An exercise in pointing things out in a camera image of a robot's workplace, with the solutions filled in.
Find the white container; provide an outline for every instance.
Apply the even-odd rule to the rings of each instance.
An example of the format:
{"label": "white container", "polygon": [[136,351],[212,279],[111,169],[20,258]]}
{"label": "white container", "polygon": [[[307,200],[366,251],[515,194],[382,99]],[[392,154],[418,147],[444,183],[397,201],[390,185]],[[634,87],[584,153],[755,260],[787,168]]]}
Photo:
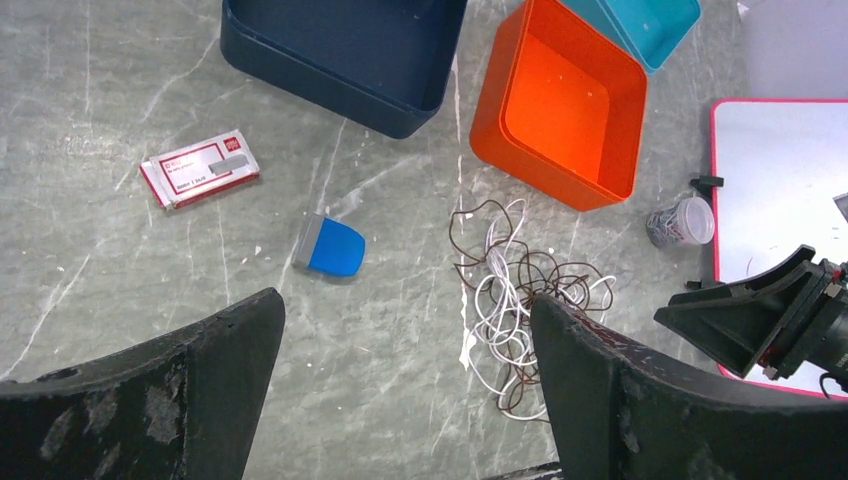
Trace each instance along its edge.
{"label": "white container", "polygon": [[713,210],[701,197],[681,200],[671,208],[648,215],[645,226],[657,248],[705,245],[715,235]]}

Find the brown string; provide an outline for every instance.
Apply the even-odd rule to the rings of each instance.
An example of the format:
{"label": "brown string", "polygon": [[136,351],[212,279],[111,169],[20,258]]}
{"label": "brown string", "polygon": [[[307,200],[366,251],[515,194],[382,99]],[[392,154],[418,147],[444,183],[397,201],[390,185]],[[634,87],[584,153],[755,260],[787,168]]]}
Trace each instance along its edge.
{"label": "brown string", "polygon": [[[488,249],[485,249],[482,254],[479,256],[477,254],[472,253],[469,249],[463,248],[459,245],[454,237],[454,224],[456,222],[457,217],[460,215],[469,215],[478,213],[486,207],[494,207],[500,210],[500,213],[506,218],[508,224],[508,231],[504,233],[500,240],[494,242],[489,246]],[[465,278],[462,271],[465,268],[474,268],[477,266],[485,265],[486,259],[489,256],[489,253],[493,248],[496,248],[500,245],[503,245],[509,241],[509,237],[515,232],[515,226],[512,223],[512,219],[510,218],[506,208],[499,202],[495,200],[486,200],[481,203],[477,207],[471,210],[464,211],[455,211],[451,214],[450,225],[448,227],[448,238],[450,239],[450,243],[453,246],[454,250],[456,250],[460,255],[464,256],[467,260],[465,262],[457,262],[454,263],[454,269],[456,270],[457,275],[459,275],[462,283],[470,288],[473,291],[476,291],[480,285],[474,285]],[[571,307],[579,310],[584,315],[588,312],[602,312],[605,310],[609,310],[612,307],[613,303],[613,291],[612,287],[608,282],[603,282],[603,285],[606,287],[609,302],[606,305],[601,305],[600,307],[592,307],[591,305],[591,292],[589,291],[589,287],[591,282],[589,279],[592,275],[596,275],[598,278],[603,278],[604,275],[592,264],[586,262],[560,262],[553,255],[548,252],[532,250],[527,243],[522,242],[520,240],[513,239],[512,244],[518,246],[522,251],[522,255],[519,260],[514,262],[509,262],[507,266],[512,270],[515,269],[517,284],[515,288],[518,292],[524,294],[524,300],[522,305],[527,309],[531,310],[533,307],[533,302],[536,297],[541,294],[547,294],[554,296],[555,298],[568,303]],[[588,269],[588,274],[584,275],[575,275],[567,273],[570,268],[583,268]],[[493,291],[493,285],[495,281],[494,279],[490,279],[487,281],[486,285],[483,285],[480,288],[480,291],[489,295],[489,298],[493,303],[497,303],[497,299],[495,298],[495,292]],[[577,288],[580,289],[583,293],[583,299],[578,304],[571,299],[569,299],[566,295],[564,295],[560,289],[569,291],[570,289]],[[521,327],[529,330],[530,327],[530,319],[528,317],[524,317],[521,320]],[[487,340],[493,340],[494,332],[486,326],[483,328],[483,335],[487,338]],[[506,352],[501,352],[505,357],[511,360],[517,360],[517,353],[513,352],[511,342],[506,342]],[[527,361],[535,359],[536,353],[535,351],[530,352],[528,356],[525,358],[523,363],[527,363]],[[528,387],[532,387],[534,385],[538,385],[540,382],[539,378],[539,368],[537,364],[528,365],[524,367],[519,367],[512,364],[506,364],[507,369],[505,370],[504,380],[501,382],[501,386],[499,390],[503,391],[507,386],[507,382],[512,376],[516,376],[518,381],[515,382],[511,387],[510,391],[505,395],[506,405],[501,405],[498,402],[498,399],[495,398],[495,405],[498,410],[505,411],[511,415],[517,415],[515,413],[515,409],[519,406],[521,401],[524,399],[524,395]],[[537,419],[538,421],[542,421],[545,423],[549,423],[545,419]]]}

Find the blue and gray eraser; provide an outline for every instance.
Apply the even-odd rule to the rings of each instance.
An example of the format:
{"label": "blue and gray eraser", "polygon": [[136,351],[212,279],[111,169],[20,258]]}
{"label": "blue and gray eraser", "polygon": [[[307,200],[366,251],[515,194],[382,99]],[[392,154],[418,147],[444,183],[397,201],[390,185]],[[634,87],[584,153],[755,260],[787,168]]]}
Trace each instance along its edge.
{"label": "blue and gray eraser", "polygon": [[335,277],[352,277],[365,258],[365,238],[356,230],[334,220],[309,214],[300,233],[295,266]]}

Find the orange bin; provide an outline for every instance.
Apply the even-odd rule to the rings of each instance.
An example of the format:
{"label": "orange bin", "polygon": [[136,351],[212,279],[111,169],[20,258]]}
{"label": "orange bin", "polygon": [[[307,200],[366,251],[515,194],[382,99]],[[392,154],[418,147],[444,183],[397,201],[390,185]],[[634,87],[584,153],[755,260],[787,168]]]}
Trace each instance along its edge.
{"label": "orange bin", "polygon": [[480,159],[580,211],[633,193],[648,78],[559,0],[498,28],[471,128]]}

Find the plastic bin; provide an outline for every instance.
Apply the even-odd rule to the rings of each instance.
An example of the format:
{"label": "plastic bin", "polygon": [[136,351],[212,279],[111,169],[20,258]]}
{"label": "plastic bin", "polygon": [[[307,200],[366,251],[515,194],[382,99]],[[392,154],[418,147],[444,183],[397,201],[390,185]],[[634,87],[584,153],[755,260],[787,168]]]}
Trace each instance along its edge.
{"label": "plastic bin", "polygon": [[698,0],[561,0],[654,73],[701,17]]}
{"label": "plastic bin", "polygon": [[235,68],[393,138],[445,95],[467,0],[224,0]]}
{"label": "plastic bin", "polygon": [[648,78],[558,0],[498,28],[471,128],[480,159],[580,211],[633,193]]}

